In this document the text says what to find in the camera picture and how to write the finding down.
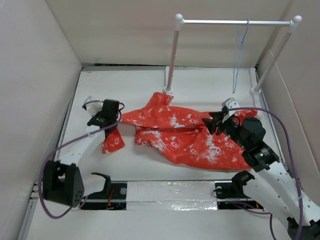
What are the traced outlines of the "red white patterned trousers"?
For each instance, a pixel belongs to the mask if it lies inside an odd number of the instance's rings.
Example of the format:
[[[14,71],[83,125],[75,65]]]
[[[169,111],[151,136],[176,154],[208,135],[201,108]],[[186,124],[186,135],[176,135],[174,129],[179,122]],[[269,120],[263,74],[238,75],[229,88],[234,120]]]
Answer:
[[[155,92],[145,107],[122,115],[135,127],[136,145],[148,144],[169,161],[205,170],[244,170],[243,149],[224,133],[211,135],[208,112],[173,106],[173,96]]]

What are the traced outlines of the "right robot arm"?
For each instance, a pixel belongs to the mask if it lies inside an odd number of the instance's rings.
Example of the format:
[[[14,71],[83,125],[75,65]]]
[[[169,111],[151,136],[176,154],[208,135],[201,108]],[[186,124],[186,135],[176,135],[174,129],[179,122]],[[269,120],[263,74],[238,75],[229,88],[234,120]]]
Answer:
[[[210,134],[225,134],[243,149],[244,161],[259,175],[243,170],[231,179],[231,191],[261,204],[286,228],[292,240],[320,238],[320,207],[298,186],[278,155],[264,141],[266,130],[255,117],[240,120],[224,109],[202,121]]]

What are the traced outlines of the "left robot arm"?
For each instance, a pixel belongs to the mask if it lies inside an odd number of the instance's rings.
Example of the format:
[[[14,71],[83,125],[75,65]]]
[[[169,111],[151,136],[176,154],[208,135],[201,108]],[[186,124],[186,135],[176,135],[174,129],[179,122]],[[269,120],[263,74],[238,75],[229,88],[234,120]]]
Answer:
[[[83,108],[90,114],[83,136],[70,141],[71,148],[57,160],[49,160],[42,172],[42,197],[51,202],[75,208],[91,194],[107,198],[111,178],[97,170],[86,170],[90,156],[117,129],[121,102],[88,98]]]

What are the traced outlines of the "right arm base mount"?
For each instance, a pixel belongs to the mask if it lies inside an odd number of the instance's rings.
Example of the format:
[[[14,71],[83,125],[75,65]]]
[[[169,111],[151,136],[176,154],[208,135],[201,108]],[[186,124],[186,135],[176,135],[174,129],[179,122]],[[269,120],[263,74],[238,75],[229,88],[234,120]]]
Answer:
[[[245,210],[251,213],[263,210],[262,205],[244,194],[243,187],[249,180],[254,179],[251,173],[244,170],[234,175],[231,180],[216,181],[211,196],[217,200],[217,208],[219,210]]]

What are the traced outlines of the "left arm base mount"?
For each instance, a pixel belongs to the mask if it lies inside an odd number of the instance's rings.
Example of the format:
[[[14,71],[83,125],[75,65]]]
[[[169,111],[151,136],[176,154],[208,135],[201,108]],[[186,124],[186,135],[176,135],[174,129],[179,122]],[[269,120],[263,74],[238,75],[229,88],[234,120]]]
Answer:
[[[104,188],[85,197],[78,206],[81,210],[121,211],[127,209],[127,181],[113,181],[107,178]]]

